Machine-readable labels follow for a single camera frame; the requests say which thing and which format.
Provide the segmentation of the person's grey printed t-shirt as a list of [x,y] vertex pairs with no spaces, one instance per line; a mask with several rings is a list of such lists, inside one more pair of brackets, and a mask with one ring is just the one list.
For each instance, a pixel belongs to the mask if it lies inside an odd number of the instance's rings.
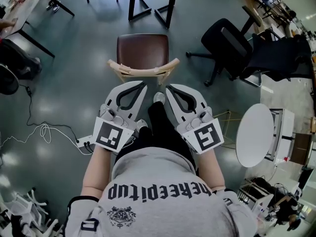
[[254,237],[257,220],[235,192],[211,190],[191,163],[162,148],[120,158],[101,198],[68,205],[64,237]]

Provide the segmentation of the person's right white sneaker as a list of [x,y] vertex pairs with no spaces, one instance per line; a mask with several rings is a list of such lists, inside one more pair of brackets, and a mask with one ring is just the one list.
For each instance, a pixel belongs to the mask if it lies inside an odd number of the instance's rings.
[[153,103],[161,102],[164,105],[165,104],[165,100],[166,100],[165,94],[162,93],[162,92],[157,92],[154,95]]

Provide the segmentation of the person's black trousers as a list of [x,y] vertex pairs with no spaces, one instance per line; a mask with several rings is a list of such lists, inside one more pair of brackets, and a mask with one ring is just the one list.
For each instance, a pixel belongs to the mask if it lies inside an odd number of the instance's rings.
[[124,147],[117,155],[119,160],[124,155],[146,147],[158,147],[174,151],[186,158],[196,168],[195,161],[187,143],[180,134],[174,129],[171,121],[168,119],[162,102],[155,102],[148,108],[148,114],[152,128],[142,127],[139,130],[139,136],[133,143]]

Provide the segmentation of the person's left forearm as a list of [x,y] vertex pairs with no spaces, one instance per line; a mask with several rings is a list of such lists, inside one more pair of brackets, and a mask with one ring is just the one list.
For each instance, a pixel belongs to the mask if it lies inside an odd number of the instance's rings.
[[80,195],[100,199],[109,184],[110,170],[111,152],[96,145],[83,178]]

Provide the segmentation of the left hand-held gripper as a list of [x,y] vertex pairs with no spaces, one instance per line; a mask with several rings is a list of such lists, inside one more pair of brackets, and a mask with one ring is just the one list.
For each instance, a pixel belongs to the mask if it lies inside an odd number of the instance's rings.
[[111,90],[106,104],[100,107],[100,116],[95,121],[92,135],[95,145],[119,153],[131,141],[136,129],[134,120],[147,89],[147,84],[139,80],[126,82]]

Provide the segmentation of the person's left white sneaker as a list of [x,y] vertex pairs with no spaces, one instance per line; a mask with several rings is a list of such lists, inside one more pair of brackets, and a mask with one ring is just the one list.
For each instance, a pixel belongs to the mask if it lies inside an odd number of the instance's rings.
[[143,120],[143,119],[139,119],[139,120],[136,122],[136,124],[137,124],[137,127],[136,127],[137,132],[140,132],[140,129],[143,128],[143,127],[148,127],[146,121]]

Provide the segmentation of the person's white sneaker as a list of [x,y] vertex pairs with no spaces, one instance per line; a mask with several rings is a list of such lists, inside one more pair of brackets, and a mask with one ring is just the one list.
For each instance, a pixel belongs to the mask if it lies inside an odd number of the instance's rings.
[[165,100],[166,100],[165,94],[162,93],[162,92],[157,92],[154,95],[153,103],[161,102],[164,105],[165,104]]
[[139,119],[139,120],[136,122],[136,124],[137,124],[137,127],[136,127],[137,132],[140,132],[140,129],[143,128],[143,127],[148,127],[146,121],[143,120],[143,119]]

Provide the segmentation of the white power strip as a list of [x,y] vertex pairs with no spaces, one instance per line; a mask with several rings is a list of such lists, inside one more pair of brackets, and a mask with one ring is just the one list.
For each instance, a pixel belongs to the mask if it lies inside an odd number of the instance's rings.
[[81,150],[83,155],[90,155],[93,153],[94,142],[93,135],[88,135],[82,138],[76,139],[76,145]]

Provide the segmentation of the black office chair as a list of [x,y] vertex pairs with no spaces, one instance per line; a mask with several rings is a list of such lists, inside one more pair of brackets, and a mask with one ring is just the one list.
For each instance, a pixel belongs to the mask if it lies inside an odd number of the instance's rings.
[[249,28],[254,24],[260,27],[261,20],[247,6],[243,6],[243,10],[249,18],[242,30],[222,18],[201,38],[207,54],[186,52],[187,57],[214,60],[213,72],[204,82],[205,86],[211,86],[223,70],[229,73],[231,81],[240,79],[254,87],[261,87],[262,75],[274,81],[313,79],[312,51],[304,36],[280,37],[268,28],[247,40],[245,34]]

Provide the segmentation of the brown wooden cabinet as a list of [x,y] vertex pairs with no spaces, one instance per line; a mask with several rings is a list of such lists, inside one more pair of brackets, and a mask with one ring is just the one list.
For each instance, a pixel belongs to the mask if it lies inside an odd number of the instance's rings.
[[313,136],[311,134],[295,133],[293,149],[290,157],[291,162],[306,165],[312,138]]

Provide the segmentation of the black round floor fan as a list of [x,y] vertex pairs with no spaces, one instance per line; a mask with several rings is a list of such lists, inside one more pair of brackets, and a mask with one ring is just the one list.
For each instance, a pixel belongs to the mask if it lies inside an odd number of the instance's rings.
[[18,78],[6,65],[0,63],[0,93],[4,95],[12,95],[18,88]]

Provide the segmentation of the person's right forearm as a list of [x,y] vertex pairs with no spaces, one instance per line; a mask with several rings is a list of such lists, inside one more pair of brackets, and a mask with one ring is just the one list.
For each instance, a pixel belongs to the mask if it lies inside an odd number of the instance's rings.
[[212,191],[224,190],[225,180],[213,149],[197,156],[199,177]]

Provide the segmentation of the white round side table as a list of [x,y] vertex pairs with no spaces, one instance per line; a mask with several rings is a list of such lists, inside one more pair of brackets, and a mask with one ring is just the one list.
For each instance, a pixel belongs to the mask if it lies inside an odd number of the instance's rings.
[[268,153],[274,137],[274,121],[264,104],[251,106],[242,117],[236,138],[236,155],[247,168],[259,164]]

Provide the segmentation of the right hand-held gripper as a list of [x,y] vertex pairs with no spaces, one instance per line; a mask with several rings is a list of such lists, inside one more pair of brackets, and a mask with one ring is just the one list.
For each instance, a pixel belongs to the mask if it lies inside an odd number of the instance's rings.
[[176,131],[196,151],[203,154],[224,143],[222,130],[202,94],[182,84],[166,86],[166,95],[177,122]]

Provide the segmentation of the brown seat wooden chair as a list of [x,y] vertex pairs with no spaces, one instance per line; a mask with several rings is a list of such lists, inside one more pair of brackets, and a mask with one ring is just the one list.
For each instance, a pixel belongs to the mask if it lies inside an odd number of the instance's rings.
[[126,78],[157,78],[162,85],[180,63],[169,61],[168,37],[162,34],[128,34],[117,38],[117,60],[108,66],[125,82]]

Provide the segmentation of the white metal cabinet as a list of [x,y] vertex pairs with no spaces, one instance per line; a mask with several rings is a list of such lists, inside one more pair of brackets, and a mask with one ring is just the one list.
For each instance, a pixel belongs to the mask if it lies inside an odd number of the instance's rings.
[[274,120],[273,140],[265,159],[274,165],[285,162],[284,158],[289,157],[290,147],[294,139],[294,119],[293,112],[287,109],[270,109]]

